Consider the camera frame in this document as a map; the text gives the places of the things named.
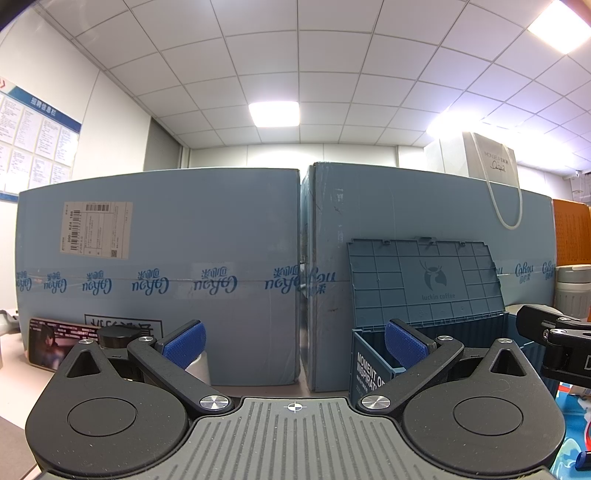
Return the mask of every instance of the blue gripper pad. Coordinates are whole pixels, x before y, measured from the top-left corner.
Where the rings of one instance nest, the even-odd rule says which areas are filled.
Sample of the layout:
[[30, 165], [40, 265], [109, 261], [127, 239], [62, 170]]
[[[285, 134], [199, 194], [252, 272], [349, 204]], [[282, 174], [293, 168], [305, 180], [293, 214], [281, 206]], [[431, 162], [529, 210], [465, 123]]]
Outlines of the blue gripper pad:
[[390, 355], [407, 370], [429, 354], [427, 345], [392, 322], [386, 324], [384, 340]]
[[184, 370], [203, 353], [205, 340], [205, 326], [199, 322], [164, 345], [162, 355]]

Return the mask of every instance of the paper notice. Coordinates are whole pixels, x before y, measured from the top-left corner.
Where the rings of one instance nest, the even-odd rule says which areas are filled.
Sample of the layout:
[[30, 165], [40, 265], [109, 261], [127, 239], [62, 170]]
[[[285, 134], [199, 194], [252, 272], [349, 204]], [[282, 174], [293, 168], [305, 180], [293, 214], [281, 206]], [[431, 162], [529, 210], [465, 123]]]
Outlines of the paper notice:
[[34, 189], [49, 185], [49, 178], [51, 176], [51, 162], [43, 160], [42, 158], [33, 158], [33, 168], [31, 169], [31, 181], [29, 188]]
[[21, 152], [20, 150], [12, 150], [10, 165], [8, 166], [8, 173], [6, 175], [5, 190], [7, 192], [21, 193], [27, 189], [32, 161], [32, 155]]
[[18, 126], [17, 137], [14, 140], [15, 147], [23, 148], [29, 152], [35, 151], [35, 142], [43, 116], [33, 110], [25, 108], [21, 123]]
[[51, 183], [62, 183], [63, 181], [68, 180], [70, 180], [70, 169], [68, 167], [62, 167], [61, 165], [53, 165]]
[[8, 161], [10, 160], [10, 150], [8, 145], [0, 144], [0, 170], [8, 170]]
[[61, 128], [60, 139], [57, 141], [56, 161], [72, 166], [78, 148], [78, 135], [65, 127]]
[[4, 100], [0, 108], [0, 140], [12, 144], [23, 109], [20, 103], [11, 98]]
[[10, 160], [10, 150], [8, 145], [0, 144], [0, 190], [4, 190], [6, 185], [6, 172], [8, 170], [8, 161]]
[[60, 135], [60, 124], [49, 120], [48, 118], [43, 119], [41, 125], [41, 133], [39, 134], [39, 140], [37, 141], [37, 149], [35, 153], [37, 155], [43, 155], [44, 157], [53, 160], [53, 156], [56, 152], [57, 138]]

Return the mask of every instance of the gray ribbed plate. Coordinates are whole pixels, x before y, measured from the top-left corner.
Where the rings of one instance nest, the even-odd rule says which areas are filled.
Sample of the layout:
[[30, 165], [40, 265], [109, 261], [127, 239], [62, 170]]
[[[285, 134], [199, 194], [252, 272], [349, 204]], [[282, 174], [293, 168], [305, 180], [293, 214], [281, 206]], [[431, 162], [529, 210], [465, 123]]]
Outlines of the gray ribbed plate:
[[[458, 480], [414, 453], [385, 418], [351, 410], [344, 398], [247, 398], [206, 417], [161, 464], [128, 480]], [[531, 480], [553, 479], [541, 471]], [[44, 474], [40, 479], [57, 480]]]

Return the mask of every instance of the white wall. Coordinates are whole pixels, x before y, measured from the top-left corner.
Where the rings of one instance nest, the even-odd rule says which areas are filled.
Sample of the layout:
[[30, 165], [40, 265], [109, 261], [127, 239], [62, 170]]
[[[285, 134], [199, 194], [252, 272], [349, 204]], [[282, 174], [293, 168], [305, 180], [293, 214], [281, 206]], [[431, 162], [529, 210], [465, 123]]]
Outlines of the white wall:
[[[150, 116], [35, 11], [0, 33], [0, 76], [82, 123], [73, 179], [142, 171]], [[17, 306], [16, 213], [0, 202], [0, 309]]]
[[[436, 165], [432, 161], [428, 161], [423, 149], [418, 147], [398, 147], [398, 166], [415, 170], [444, 171], [443, 163]], [[570, 180], [564, 180], [559, 175], [523, 165], [517, 165], [517, 175], [519, 184], [524, 190], [541, 193], [555, 199], [573, 199]]]
[[297, 168], [303, 178], [317, 161], [395, 167], [396, 148], [346, 144], [275, 144], [191, 150], [189, 167]]
[[524, 190], [541, 193], [553, 199], [572, 200], [570, 180], [547, 171], [517, 165], [519, 185]]

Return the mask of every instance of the bag handle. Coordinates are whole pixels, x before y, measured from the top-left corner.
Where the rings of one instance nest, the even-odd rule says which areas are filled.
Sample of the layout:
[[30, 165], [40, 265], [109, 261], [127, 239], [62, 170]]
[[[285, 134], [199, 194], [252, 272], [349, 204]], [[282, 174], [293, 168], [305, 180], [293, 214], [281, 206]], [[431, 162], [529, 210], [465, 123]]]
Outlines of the bag handle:
[[507, 158], [509, 160], [509, 163], [511, 163], [511, 168], [513, 169], [513, 173], [515, 174], [515, 178], [517, 179], [517, 190], [519, 191], [519, 218], [517, 219], [517, 223], [515, 225], [508, 225], [503, 220], [503, 217], [501, 216], [501, 213], [499, 211], [499, 207], [496, 204], [495, 194], [493, 193], [492, 187], [491, 187], [491, 181], [488, 179], [488, 173], [486, 172], [484, 162], [482, 161], [482, 154], [480, 153], [480, 148], [478, 146], [478, 141], [476, 140], [476, 135], [474, 134], [474, 132], [470, 132], [470, 135], [472, 136], [472, 140], [474, 141], [474, 146], [476, 147], [476, 153], [478, 154], [478, 160], [480, 160], [480, 165], [482, 166], [482, 171], [484, 173], [484, 178], [486, 180], [486, 186], [488, 186], [488, 192], [491, 195], [492, 206], [495, 208], [496, 217], [499, 219], [501, 224], [507, 230], [515, 230], [517, 227], [519, 227], [519, 225], [521, 223], [521, 218], [523, 217], [523, 196], [521, 194], [521, 186], [519, 186], [519, 177], [517, 175], [517, 167], [513, 165], [513, 161], [511, 160], [511, 155], [509, 154], [509, 149], [507, 148], [507, 146], [505, 144], [503, 144], [503, 148], [505, 149], [505, 152], [507, 153]]

